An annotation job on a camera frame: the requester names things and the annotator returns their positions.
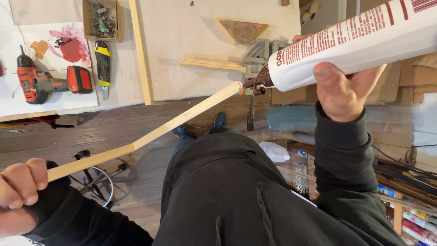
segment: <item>hand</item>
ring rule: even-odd
[[[31,232],[38,217],[23,205],[38,201],[37,190],[47,187],[49,176],[46,162],[33,158],[18,163],[0,173],[0,238]]]
[[[311,35],[296,35],[293,42],[298,42]],[[385,65],[345,75],[338,67],[329,62],[322,62],[314,66],[317,96],[325,114],[337,122],[350,122],[360,117],[366,98],[384,68]]]

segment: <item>barcode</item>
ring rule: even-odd
[[[437,0],[412,0],[414,13],[434,7],[437,5]]]

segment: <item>box of metal clips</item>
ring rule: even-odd
[[[120,4],[115,0],[83,0],[83,30],[91,41],[121,42]]]

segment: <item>red drill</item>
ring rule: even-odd
[[[21,55],[17,58],[17,74],[26,101],[30,104],[43,104],[52,92],[71,91],[74,94],[90,94],[90,73],[80,66],[67,67],[67,79],[54,78],[48,72],[36,69],[33,60],[24,53],[21,47]]]

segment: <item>black sneaker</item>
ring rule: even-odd
[[[181,136],[182,134],[185,134],[185,135],[187,135],[187,136],[189,136],[189,137],[192,137],[192,138],[194,138],[194,139],[197,139],[196,135],[194,135],[194,133],[188,131],[187,128],[186,128],[184,125],[180,125],[180,126],[174,128],[174,129],[173,129],[173,133],[174,133],[174,135],[175,135],[177,138],[180,138],[180,136]]]
[[[220,112],[215,117],[214,126],[212,128],[225,127],[225,126],[226,126],[226,114],[224,112]]]

